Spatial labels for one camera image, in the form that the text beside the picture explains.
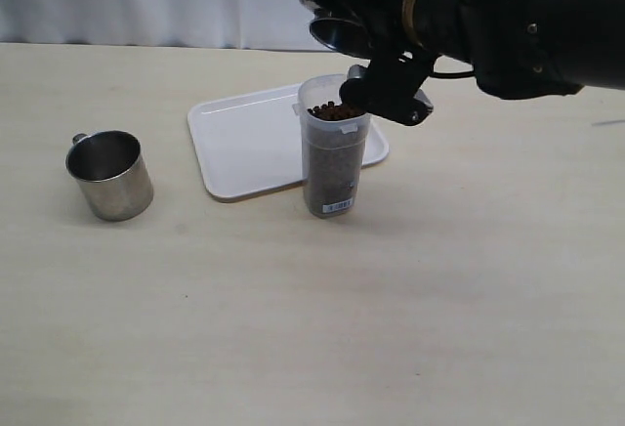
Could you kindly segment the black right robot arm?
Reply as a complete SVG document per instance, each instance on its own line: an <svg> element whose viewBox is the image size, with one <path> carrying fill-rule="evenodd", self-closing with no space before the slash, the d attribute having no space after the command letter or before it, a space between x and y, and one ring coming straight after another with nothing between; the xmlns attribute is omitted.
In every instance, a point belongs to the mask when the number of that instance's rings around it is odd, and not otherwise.
<svg viewBox="0 0 625 426"><path fill-rule="evenodd" d="M440 57L507 101L624 86L624 0L299 1L312 37L356 59L342 102L405 126L432 112Z"/></svg>

